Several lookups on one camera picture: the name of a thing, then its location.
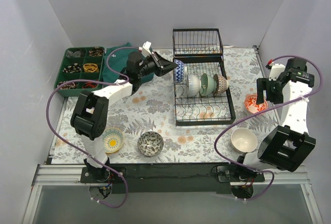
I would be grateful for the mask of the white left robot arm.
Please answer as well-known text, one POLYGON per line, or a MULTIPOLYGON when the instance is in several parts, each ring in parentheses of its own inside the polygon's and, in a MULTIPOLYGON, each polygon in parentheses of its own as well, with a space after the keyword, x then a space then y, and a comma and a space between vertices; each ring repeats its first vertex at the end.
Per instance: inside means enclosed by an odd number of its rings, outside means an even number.
POLYGON ((127 96, 133 95, 141 86, 142 78, 150 74, 161 77, 178 67, 157 52, 147 56, 135 51, 128 55, 123 74, 114 85, 89 92, 82 91, 78 97, 70 124, 81 136, 84 148, 88 153, 84 163, 90 175, 100 182, 106 182, 110 170, 109 159, 103 145, 102 136, 108 119, 108 107, 127 96))

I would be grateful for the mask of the orange floral patterned bowl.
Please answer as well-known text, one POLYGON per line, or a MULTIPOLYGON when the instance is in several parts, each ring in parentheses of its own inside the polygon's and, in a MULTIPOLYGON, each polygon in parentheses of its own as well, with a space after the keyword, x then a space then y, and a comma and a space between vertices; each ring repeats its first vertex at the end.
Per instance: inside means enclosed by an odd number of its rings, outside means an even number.
POLYGON ((268 109, 268 103, 266 100, 264 100, 264 102, 261 104, 257 104, 256 94, 247 95, 244 100, 244 106, 250 114, 255 114, 268 109))

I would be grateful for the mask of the pale green ceramic bowl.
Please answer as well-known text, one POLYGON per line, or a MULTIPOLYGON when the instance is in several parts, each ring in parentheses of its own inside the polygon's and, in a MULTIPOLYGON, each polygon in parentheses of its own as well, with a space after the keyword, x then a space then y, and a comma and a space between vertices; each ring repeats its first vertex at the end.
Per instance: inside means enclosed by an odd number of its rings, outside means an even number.
POLYGON ((200 95, 202 97, 208 96, 215 91, 216 82, 214 78, 211 77, 210 75, 206 73, 202 74, 200 82, 201 82, 200 95))

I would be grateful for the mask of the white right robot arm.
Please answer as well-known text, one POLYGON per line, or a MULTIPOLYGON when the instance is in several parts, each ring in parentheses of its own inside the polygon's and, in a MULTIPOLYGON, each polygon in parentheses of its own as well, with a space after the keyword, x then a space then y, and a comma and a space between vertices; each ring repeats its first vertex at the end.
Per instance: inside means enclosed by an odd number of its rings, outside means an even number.
POLYGON ((234 168, 239 181, 253 175, 253 169, 278 169, 294 172, 315 147, 308 133, 308 94, 314 86, 314 75, 307 71, 301 57, 288 59, 286 65, 269 62, 268 78, 257 79, 257 102, 263 100, 282 107, 281 120, 261 142, 258 151, 239 156, 241 164, 234 168))

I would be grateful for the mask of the black leaf patterned bowl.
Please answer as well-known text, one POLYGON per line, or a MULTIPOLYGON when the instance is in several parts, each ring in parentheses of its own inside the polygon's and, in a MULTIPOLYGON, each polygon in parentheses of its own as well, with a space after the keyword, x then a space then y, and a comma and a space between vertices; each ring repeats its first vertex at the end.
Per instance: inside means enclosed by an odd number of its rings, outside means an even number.
POLYGON ((154 131, 143 133, 138 139, 138 150, 146 157, 154 157, 163 150, 162 136, 154 131))

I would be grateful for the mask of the white bowl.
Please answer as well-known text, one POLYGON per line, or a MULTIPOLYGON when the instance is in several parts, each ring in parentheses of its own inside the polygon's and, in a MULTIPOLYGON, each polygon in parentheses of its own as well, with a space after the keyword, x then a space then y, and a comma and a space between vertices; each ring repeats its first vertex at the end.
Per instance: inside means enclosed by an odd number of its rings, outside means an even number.
POLYGON ((201 81, 200 79, 193 75, 193 74, 188 74, 187 79, 186 79, 186 84, 188 87, 188 97, 194 97, 200 92, 201 89, 201 81))

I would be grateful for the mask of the brown diamond patterned bowl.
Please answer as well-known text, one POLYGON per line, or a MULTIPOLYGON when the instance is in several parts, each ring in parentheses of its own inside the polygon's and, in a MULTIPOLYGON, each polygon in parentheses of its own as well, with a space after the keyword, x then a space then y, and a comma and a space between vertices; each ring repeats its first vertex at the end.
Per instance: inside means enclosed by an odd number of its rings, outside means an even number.
POLYGON ((227 89, 229 88, 229 82, 224 76, 214 74, 213 79, 216 82, 214 96, 220 96, 222 93, 227 91, 227 89))

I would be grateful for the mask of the blue zigzag patterned bowl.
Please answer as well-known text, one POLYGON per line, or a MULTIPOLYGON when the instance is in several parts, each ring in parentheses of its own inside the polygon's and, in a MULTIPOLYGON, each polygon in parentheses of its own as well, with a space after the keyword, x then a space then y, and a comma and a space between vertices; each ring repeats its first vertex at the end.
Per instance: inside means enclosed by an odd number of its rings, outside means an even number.
POLYGON ((173 70, 174 83, 182 83, 187 75, 187 66, 178 59, 174 59, 174 63, 177 65, 173 70))

